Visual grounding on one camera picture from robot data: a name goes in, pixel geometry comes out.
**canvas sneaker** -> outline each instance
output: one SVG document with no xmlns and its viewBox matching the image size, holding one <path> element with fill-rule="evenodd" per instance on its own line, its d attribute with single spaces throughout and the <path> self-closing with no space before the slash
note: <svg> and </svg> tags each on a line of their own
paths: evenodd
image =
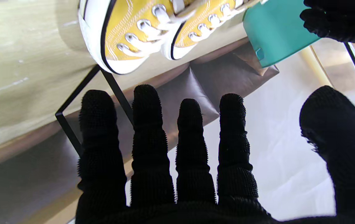
<svg viewBox="0 0 355 224">
<path fill-rule="evenodd" d="M 92 58 L 119 75 L 170 43 L 205 0 L 81 0 L 79 24 Z"/>
<path fill-rule="evenodd" d="M 197 9 L 193 17 L 180 26 L 166 57 L 172 60 L 182 58 L 198 42 L 208 38 L 216 28 L 258 2 L 260 0 L 207 1 Z"/>
</svg>

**white shoelace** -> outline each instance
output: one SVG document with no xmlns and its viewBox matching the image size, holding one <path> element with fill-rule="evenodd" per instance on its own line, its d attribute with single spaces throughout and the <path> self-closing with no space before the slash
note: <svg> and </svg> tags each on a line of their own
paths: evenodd
<svg viewBox="0 0 355 224">
<path fill-rule="evenodd" d="M 125 34 L 125 39 L 138 49 L 137 52 L 132 51 L 126 44 L 118 44 L 117 48 L 123 53 L 134 57 L 146 57 L 152 53 L 161 50 L 162 44 L 166 40 L 168 31 L 176 27 L 176 24 L 181 24 L 184 21 L 192 17 L 196 12 L 196 7 L 199 4 L 203 4 L 203 0 L 197 0 L 196 4 L 192 4 L 189 7 L 184 5 L 183 0 L 172 0 L 173 10 L 175 13 L 182 15 L 181 17 L 176 17 L 174 14 L 169 16 L 166 13 L 166 8 L 164 5 L 156 5 L 152 8 L 153 15 L 159 20 L 159 25 L 157 28 L 152 27 L 149 20 L 139 20 L 137 22 L 137 27 L 140 31 L 143 31 L 147 39 L 146 41 L 141 41 L 135 34 L 127 33 Z"/>
<path fill-rule="evenodd" d="M 199 24 L 198 29 L 201 31 L 201 36 L 198 36 L 195 32 L 189 33 L 189 38 L 194 42 L 200 42 L 210 36 L 210 34 L 218 27 L 223 25 L 227 20 L 233 18 L 235 15 L 240 14 L 241 12 L 245 11 L 247 8 L 253 6 L 254 4 L 258 3 L 259 0 L 255 0 L 249 2 L 247 4 L 243 4 L 236 9 L 230 10 L 229 3 L 223 4 L 220 7 L 220 10 L 223 13 L 223 17 L 219 18 L 217 14 L 212 14 L 208 17 L 208 20 L 211 22 L 211 27 L 206 27 L 206 24 Z"/>
</svg>

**teal container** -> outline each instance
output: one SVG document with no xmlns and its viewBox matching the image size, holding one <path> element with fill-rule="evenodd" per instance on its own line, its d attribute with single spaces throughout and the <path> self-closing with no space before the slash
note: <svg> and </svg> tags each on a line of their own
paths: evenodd
<svg viewBox="0 0 355 224">
<path fill-rule="evenodd" d="M 303 0 L 269 0 L 249 8 L 244 29 L 263 68 L 297 53 L 319 37 L 303 27 Z"/>
</svg>

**metal eyelet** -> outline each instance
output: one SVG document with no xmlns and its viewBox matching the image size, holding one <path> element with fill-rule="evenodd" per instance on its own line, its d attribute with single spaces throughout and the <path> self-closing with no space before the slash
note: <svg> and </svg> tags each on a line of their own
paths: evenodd
<svg viewBox="0 0 355 224">
<path fill-rule="evenodd" d="M 189 38 L 192 38 L 193 36 L 198 37 L 198 35 L 195 32 L 190 32 L 188 36 Z"/>
<path fill-rule="evenodd" d="M 147 25 L 151 26 L 151 22 L 150 22 L 149 20 L 143 19 L 143 20 L 137 21 L 137 27 L 139 28 L 140 31 L 143 30 L 143 27 L 142 27 L 142 26 L 143 26 L 144 24 L 147 24 Z"/>
<path fill-rule="evenodd" d="M 153 14 L 155 17 L 157 17 L 157 16 L 155 15 L 155 10 L 160 9 L 160 8 L 161 8 L 162 10 L 166 11 L 166 7 L 165 7 L 163 4 L 158 4 L 158 5 L 153 6 L 151 12 L 152 12 L 152 14 Z"/>
<path fill-rule="evenodd" d="M 228 7 L 230 9 L 230 4 L 229 3 L 226 3 L 226 4 L 223 4 L 221 7 L 220 7 L 220 11 L 223 12 L 223 9 L 225 7 Z"/>
<path fill-rule="evenodd" d="M 123 52 L 123 48 L 127 48 L 127 49 L 129 49 L 129 47 L 126 45 L 126 44 L 121 44 L 121 43 L 119 43 L 119 44 L 117 44 L 116 45 L 116 48 L 118 48 L 118 50 L 120 50 L 120 51 L 122 51 Z"/>
<path fill-rule="evenodd" d="M 201 28 L 202 28 L 202 27 L 207 28 L 207 27 L 206 27 L 206 24 L 199 24 L 198 27 L 197 27 L 197 29 L 198 29 L 199 31 L 201 31 Z"/>
<path fill-rule="evenodd" d="M 217 14 L 210 14 L 209 17 L 208 17 L 208 21 L 211 22 L 211 18 L 213 17 L 217 17 L 218 18 L 218 15 Z"/>
<path fill-rule="evenodd" d="M 138 37 L 135 34 L 126 33 L 125 39 L 126 39 L 126 41 L 128 41 L 130 43 L 132 41 L 132 39 L 138 39 Z"/>
</svg>

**gloved hand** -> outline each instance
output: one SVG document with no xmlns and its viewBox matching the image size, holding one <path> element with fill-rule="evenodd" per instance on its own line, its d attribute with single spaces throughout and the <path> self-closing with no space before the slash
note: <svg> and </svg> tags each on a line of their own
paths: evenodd
<svg viewBox="0 0 355 224">
<path fill-rule="evenodd" d="M 78 165 L 82 178 L 78 187 L 83 194 L 78 202 L 77 224 L 189 223 L 246 216 L 272 220 L 257 201 L 244 129 L 243 98 L 228 94 L 220 101 L 219 203 L 216 204 L 199 104 L 185 99 L 180 106 L 175 202 L 159 97 L 149 85 L 136 87 L 134 97 L 130 207 L 126 206 L 126 176 L 112 99 L 106 92 L 95 90 L 83 97 L 79 123 L 84 152 Z"/>
<path fill-rule="evenodd" d="M 319 37 L 355 43 L 355 1 L 304 0 L 310 9 L 300 17 L 304 27 Z"/>
</svg>

